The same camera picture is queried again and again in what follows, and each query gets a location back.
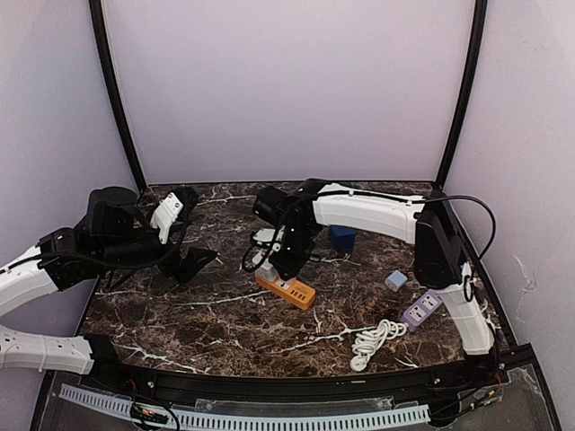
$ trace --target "curved black pole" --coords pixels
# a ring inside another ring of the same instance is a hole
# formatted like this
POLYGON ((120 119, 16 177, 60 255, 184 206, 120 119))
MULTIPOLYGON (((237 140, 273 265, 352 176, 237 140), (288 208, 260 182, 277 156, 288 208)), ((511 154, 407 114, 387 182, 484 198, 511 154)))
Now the curved black pole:
POLYGON ((142 166, 137 159, 134 141, 132 140, 132 135, 129 133, 128 121, 126 120, 126 112, 124 112, 122 99, 119 96, 118 81, 116 81, 114 65, 111 61, 108 35, 106 34, 106 23, 104 21, 104 14, 102 10, 102 0, 90 0, 90 12, 92 14, 93 34, 96 38, 98 54, 100 55, 100 64, 102 65, 104 81, 106 82, 106 88, 108 89, 108 97, 110 98, 111 110, 113 111, 114 118, 116 119, 119 138, 122 141, 124 152, 128 158, 129 169, 132 171, 137 189, 140 193, 143 193, 147 188, 146 178, 144 178, 142 166))
POLYGON ((465 60, 464 76, 461 81, 461 89, 457 98, 456 111, 449 130, 449 137, 441 164, 439 165, 438 176, 435 180, 435 186, 443 189, 446 185, 449 168, 456 154, 457 141, 461 135, 461 128, 464 124, 467 104, 471 96, 473 79, 475 78, 475 69, 477 68, 477 59, 482 45, 483 25, 485 24, 485 15, 487 14, 487 0, 475 0, 475 12, 473 13, 473 24, 471 28, 471 37, 469 39, 469 48, 467 49, 467 59, 465 60))

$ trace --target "light blue block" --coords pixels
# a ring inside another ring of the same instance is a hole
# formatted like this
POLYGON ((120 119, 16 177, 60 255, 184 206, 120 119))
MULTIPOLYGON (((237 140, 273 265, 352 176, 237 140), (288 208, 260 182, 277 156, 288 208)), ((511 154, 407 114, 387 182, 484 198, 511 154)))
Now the light blue block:
POLYGON ((407 277, 400 271, 396 270, 385 280, 385 285, 394 292, 397 292, 406 282, 407 277))

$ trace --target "white arm segment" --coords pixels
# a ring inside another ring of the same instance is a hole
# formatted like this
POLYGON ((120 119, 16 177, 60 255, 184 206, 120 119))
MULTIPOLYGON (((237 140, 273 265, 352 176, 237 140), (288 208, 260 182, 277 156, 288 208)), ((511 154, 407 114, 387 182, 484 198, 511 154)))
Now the white arm segment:
POLYGON ((88 374, 92 348, 84 337, 47 337, 0 325, 0 369, 36 368, 88 374))
MULTIPOLYGON (((328 184, 319 193, 355 189, 337 183, 328 184)), ((398 196, 409 200, 421 200, 423 196, 398 196)), ((324 226, 346 226, 362 231, 393 236, 408 244, 415 243, 415 213, 423 210, 423 204, 404 204, 384 198, 357 195, 326 196, 314 201, 315 221, 324 226)))
MULTIPOLYGON (((314 201, 314 216, 318 224, 345 226, 369 232, 381 233, 415 243, 415 213, 423 210, 424 204, 406 204, 353 195, 354 189, 337 183, 328 184, 319 192, 345 190, 350 195, 327 196, 314 201)), ((422 196, 400 196, 409 200, 422 200, 422 196)), ((471 268, 464 264, 463 276, 471 276, 471 268)), ((482 315, 476 299, 470 303, 464 297, 464 284, 452 285, 436 291, 446 305, 463 341, 467 355, 486 355, 493 346, 493 335, 482 315)))
MULTIPOLYGON (((471 276, 469 263, 464 264, 463 277, 471 276)), ((493 346, 493 334, 476 299, 470 303, 464 296, 465 282, 451 285, 436 293, 445 304, 455 322, 467 355, 487 355, 493 346)))
POLYGON ((155 209, 150 220, 150 225, 154 229, 160 229, 160 243, 166 244, 168 242, 170 228, 178 218, 182 208, 182 202, 173 193, 160 201, 160 205, 155 209))
POLYGON ((40 254, 39 247, 30 247, 22 256, 4 267, 0 274, 0 316, 28 303, 32 299, 58 291, 48 273, 38 268, 38 261, 26 262, 8 271, 8 267, 18 260, 40 254))

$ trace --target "blue cube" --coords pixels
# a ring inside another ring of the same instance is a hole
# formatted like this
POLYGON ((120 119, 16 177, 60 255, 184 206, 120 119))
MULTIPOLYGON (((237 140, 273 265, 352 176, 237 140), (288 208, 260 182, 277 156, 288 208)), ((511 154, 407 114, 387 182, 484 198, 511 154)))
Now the blue cube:
POLYGON ((349 253, 356 243, 356 231, 348 227, 330 226, 328 239, 337 252, 349 253))
POLYGON ((407 282, 407 277, 399 271, 394 271, 391 276, 385 280, 385 285, 397 292, 407 282))

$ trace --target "white wall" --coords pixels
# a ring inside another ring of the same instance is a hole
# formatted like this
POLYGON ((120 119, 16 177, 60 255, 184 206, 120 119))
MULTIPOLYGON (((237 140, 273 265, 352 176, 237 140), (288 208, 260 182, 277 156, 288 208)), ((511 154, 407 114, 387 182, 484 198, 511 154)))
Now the white wall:
POLYGON ((473 0, 108 0, 150 183, 432 180, 473 0))
MULTIPOLYGON (((87 1, 0 0, 0 265, 73 226, 90 190, 133 187, 87 1)), ((93 284, 5 315, 16 330, 73 334, 93 284)), ((29 429, 42 374, 0 371, 0 429, 29 429)))
MULTIPOLYGON (((495 211, 499 234, 486 267, 573 430, 575 3, 499 0, 488 9, 447 192, 473 194, 495 211)), ((471 204, 458 212, 481 248, 488 217, 471 204)))

